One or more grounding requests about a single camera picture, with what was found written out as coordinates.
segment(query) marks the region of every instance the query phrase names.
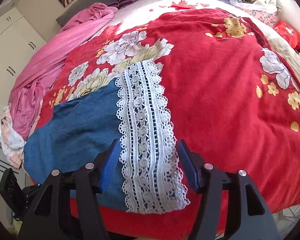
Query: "lace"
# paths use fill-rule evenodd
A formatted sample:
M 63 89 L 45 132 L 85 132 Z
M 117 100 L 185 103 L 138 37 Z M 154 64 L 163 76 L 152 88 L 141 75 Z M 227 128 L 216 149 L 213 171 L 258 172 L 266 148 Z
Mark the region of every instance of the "lace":
M 165 213 L 190 203 L 159 72 L 152 59 L 145 60 L 127 66 L 115 81 L 128 212 Z

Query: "red bedsheet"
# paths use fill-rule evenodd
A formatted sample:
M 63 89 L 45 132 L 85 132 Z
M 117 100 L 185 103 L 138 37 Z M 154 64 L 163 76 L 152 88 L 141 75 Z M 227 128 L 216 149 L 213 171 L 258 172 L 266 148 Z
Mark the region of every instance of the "red bedsheet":
M 38 127 L 51 118 L 55 100 L 65 102 L 70 96 L 65 86 L 74 67 L 89 62 L 82 79 L 98 67 L 110 72 L 114 65 L 96 64 L 106 53 L 105 44 L 124 33 L 145 31 L 142 46 L 158 39 L 174 45 L 155 62 L 164 64 L 161 85 L 176 138 L 185 139 L 191 151 L 223 171 L 246 170 L 272 212 L 300 203 L 300 84 L 283 58 L 263 49 L 271 47 L 250 19 L 221 9 L 200 9 L 165 13 L 148 25 L 120 34 L 117 30 L 118 26 L 107 27 L 70 53 L 54 88 L 44 97 Z M 186 239 L 200 202 L 200 196 L 188 189 L 191 204 L 162 215 L 100 207 L 106 228 L 136 237 Z M 220 232 L 225 206 L 223 199 Z M 71 208 L 77 216 L 74 199 Z

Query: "pink blanket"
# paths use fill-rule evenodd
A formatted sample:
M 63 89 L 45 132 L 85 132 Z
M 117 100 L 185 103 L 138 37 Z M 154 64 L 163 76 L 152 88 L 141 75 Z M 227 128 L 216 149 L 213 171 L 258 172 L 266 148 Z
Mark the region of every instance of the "pink blanket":
M 40 100 L 61 72 L 71 50 L 87 41 L 112 20 L 117 8 L 94 3 L 79 12 L 29 61 L 10 93 L 13 128 L 24 139 L 36 119 Z

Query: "blue garment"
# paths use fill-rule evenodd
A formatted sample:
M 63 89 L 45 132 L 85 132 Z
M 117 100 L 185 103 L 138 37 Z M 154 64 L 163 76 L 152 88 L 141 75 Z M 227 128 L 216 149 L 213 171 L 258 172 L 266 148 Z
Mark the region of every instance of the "blue garment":
M 118 90 L 113 79 L 95 92 L 54 107 L 52 119 L 38 128 L 24 147 L 24 168 L 32 179 L 43 183 L 54 169 L 77 170 L 120 139 Z M 126 211 L 122 165 L 118 161 L 111 184 L 97 198 L 102 206 Z

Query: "silver bolt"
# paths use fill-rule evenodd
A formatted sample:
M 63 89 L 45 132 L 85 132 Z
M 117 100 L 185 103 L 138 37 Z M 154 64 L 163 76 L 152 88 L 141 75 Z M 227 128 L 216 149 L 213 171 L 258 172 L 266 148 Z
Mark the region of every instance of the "silver bolt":
M 59 175 L 59 173 L 60 173 L 59 170 L 53 170 L 53 171 L 51 172 L 51 175 L 52 175 L 52 176 L 57 176 L 57 175 Z
M 213 169 L 213 165 L 211 163 L 206 163 L 204 165 L 204 167 L 207 169 L 207 170 L 212 170 Z
M 87 163 L 85 165 L 85 167 L 86 167 L 87 170 L 91 170 L 94 167 L 94 164 L 93 163 Z
M 239 175 L 242 177 L 247 176 L 247 172 L 244 170 L 239 170 Z

